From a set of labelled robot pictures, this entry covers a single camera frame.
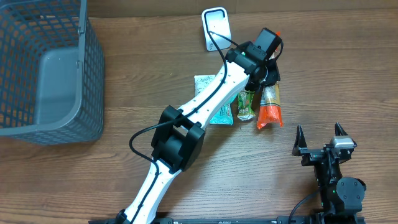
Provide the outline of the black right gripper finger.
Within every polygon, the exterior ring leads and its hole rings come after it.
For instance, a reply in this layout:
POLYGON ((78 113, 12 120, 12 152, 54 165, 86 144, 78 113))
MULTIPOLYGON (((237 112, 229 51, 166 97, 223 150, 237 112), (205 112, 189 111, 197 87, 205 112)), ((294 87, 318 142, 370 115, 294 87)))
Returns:
POLYGON ((306 148, 307 148, 307 143, 303 134, 302 126, 298 125, 295 143, 294 143, 294 149, 306 149, 306 148))
POLYGON ((335 136, 347 136, 348 134, 343 129, 339 122, 335 123, 335 136))

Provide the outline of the green snack packet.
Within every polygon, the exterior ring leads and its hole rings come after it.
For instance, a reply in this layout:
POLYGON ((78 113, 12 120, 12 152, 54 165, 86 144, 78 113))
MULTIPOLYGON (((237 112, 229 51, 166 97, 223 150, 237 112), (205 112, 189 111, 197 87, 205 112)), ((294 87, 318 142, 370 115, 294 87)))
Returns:
POLYGON ((238 93, 238 115, 241 121, 249 121, 255 117, 255 112, 252 109, 252 101, 254 98, 253 91, 240 91, 238 93))

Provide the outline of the orange noodle packet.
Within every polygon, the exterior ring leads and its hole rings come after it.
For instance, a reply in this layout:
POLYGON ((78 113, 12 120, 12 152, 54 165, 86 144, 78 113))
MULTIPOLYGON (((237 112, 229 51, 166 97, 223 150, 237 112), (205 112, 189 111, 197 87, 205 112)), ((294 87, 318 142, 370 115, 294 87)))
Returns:
POLYGON ((256 42, 266 40, 275 45, 272 55, 267 64, 267 77, 261 84, 262 94, 257 119, 257 128, 262 129, 269 123, 279 123, 283 127, 282 110, 280 107, 279 84, 280 73, 276 64, 276 58, 282 53, 283 42, 279 37, 279 32, 274 33, 269 29, 263 28, 256 42))

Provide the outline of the teal wipes packet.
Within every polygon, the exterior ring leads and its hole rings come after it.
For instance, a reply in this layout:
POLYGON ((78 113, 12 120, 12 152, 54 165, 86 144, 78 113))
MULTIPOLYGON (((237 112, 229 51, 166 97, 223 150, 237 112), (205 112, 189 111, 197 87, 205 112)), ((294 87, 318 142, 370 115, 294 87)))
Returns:
POLYGON ((234 95, 230 100, 226 102, 210 119, 210 124, 226 124, 233 125, 233 112, 231 104, 236 99, 237 95, 234 95))

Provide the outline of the white cream tube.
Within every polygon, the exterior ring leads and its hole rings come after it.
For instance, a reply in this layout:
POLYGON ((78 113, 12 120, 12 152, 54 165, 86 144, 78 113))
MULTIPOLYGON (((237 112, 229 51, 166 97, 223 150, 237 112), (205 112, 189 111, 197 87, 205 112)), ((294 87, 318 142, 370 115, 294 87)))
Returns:
POLYGON ((216 75, 195 75, 194 76, 194 95, 199 95, 216 77, 216 75))

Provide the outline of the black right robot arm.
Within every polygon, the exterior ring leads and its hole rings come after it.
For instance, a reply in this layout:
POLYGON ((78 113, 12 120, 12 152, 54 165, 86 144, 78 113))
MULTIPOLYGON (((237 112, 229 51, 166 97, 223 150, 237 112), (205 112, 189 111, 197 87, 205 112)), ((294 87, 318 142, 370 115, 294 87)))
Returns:
POLYGON ((312 166, 318 183, 318 190, 300 201, 289 218, 301 204, 319 195, 321 209, 310 215, 310 223, 362 223, 357 217, 362 210, 366 184, 354 177, 343 177, 340 165, 351 159, 357 143, 339 123, 335 124, 335 135, 321 149, 309 149, 301 126, 297 133, 293 156, 302 158, 302 166, 312 166))

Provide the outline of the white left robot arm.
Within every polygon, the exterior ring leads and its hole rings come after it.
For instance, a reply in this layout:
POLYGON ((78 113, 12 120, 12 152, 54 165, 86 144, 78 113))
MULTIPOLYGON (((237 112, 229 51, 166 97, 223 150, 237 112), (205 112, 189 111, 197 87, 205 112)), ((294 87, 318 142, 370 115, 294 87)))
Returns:
POLYGON ((271 83, 282 41, 245 42, 221 56, 223 64, 213 81, 192 100, 176 109, 168 106, 159 122, 133 136, 153 130, 148 175, 133 203, 121 210, 116 223, 152 223, 172 181, 197 159, 205 130, 216 112, 241 90, 258 90, 271 83))

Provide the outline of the white barcode scanner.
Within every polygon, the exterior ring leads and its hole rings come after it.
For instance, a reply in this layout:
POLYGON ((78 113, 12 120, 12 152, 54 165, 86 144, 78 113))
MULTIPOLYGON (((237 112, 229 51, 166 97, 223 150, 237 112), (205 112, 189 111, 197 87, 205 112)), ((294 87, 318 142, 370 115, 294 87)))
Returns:
POLYGON ((201 19, 207 51, 216 51, 216 47, 210 39, 209 31, 211 31, 211 36, 220 49, 227 49, 231 46, 230 41, 220 37, 220 35, 222 35, 228 39, 231 38, 231 29, 229 27, 228 14, 225 8, 214 7, 205 9, 201 14, 201 19))

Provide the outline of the grey plastic shopping basket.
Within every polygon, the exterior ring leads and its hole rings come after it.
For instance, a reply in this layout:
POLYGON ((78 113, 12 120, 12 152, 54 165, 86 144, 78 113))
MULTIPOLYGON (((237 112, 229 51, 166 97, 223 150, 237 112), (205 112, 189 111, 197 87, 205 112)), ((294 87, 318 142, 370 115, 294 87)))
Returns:
POLYGON ((104 53, 85 0, 1 2, 1 136, 95 141, 104 128, 104 53))

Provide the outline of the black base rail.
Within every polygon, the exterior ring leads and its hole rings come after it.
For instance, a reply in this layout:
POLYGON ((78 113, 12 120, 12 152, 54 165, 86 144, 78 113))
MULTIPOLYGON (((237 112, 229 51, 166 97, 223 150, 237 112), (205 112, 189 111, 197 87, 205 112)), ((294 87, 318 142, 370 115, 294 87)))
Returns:
MULTIPOLYGON (((110 224, 116 223, 114 218, 107 220, 90 220, 89 224, 110 224)), ((152 224, 287 224, 288 216, 279 216, 277 218, 252 218, 252 219, 180 219, 156 218, 152 224)), ((309 216, 296 216, 292 218, 291 224, 309 224, 315 223, 309 216)))

